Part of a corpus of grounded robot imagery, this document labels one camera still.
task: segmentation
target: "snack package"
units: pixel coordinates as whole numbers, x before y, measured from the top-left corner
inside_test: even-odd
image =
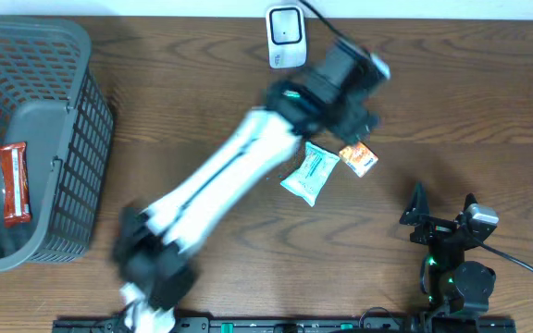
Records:
[[[26,142],[0,147],[0,164],[4,174],[4,225],[11,228],[31,220],[26,171]]]
[[[342,162],[351,167],[359,177],[362,177],[378,162],[378,157],[360,142],[353,146],[344,147],[339,156]]]
[[[305,159],[300,168],[293,171],[281,185],[291,193],[306,200],[314,207],[320,189],[326,183],[330,172],[339,162],[339,157],[324,149],[305,143]]]

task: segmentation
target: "red snack wrapper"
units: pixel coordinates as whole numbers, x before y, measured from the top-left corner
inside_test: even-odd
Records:
[[[30,197],[26,171],[26,142],[11,143],[0,147],[1,170],[6,184],[4,224],[11,228],[30,222]]]

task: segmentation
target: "wood grain surface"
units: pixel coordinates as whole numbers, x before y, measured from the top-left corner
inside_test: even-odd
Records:
[[[269,69],[262,19],[71,18],[93,40],[91,68],[117,111],[92,248],[68,265],[0,274],[0,331],[50,332],[59,316],[121,309],[108,256],[121,207],[174,189],[237,127],[282,73]],[[362,179],[339,163],[316,206],[279,182],[278,167],[227,214],[198,257],[203,274],[182,309],[216,316],[351,316],[371,306],[409,312],[426,252],[398,224],[417,180],[451,218],[473,192],[501,222],[488,244],[533,265],[533,22],[334,20],[377,52],[392,79],[367,104],[382,116]],[[310,59],[332,42],[308,20]],[[332,151],[328,134],[315,139]],[[490,315],[533,332],[533,275],[491,253]]]

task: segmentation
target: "basket bottom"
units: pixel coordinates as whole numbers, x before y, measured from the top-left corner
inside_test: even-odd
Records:
[[[68,114],[66,106],[67,102],[63,101],[28,102],[16,111],[10,121],[5,143],[27,144],[26,164],[32,220],[12,228],[4,227],[4,182],[0,165],[0,258],[9,256],[24,246],[38,223],[48,222],[41,218],[42,202]]]

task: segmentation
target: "robotic arm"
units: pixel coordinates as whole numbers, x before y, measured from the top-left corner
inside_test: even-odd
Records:
[[[219,219],[302,138],[330,130],[347,144],[369,135],[378,117],[363,101],[390,78],[375,55],[340,38],[314,68],[274,83],[229,140],[176,190],[142,211],[128,207],[113,252],[128,305],[125,326],[169,332],[174,306],[196,279],[189,260]]]

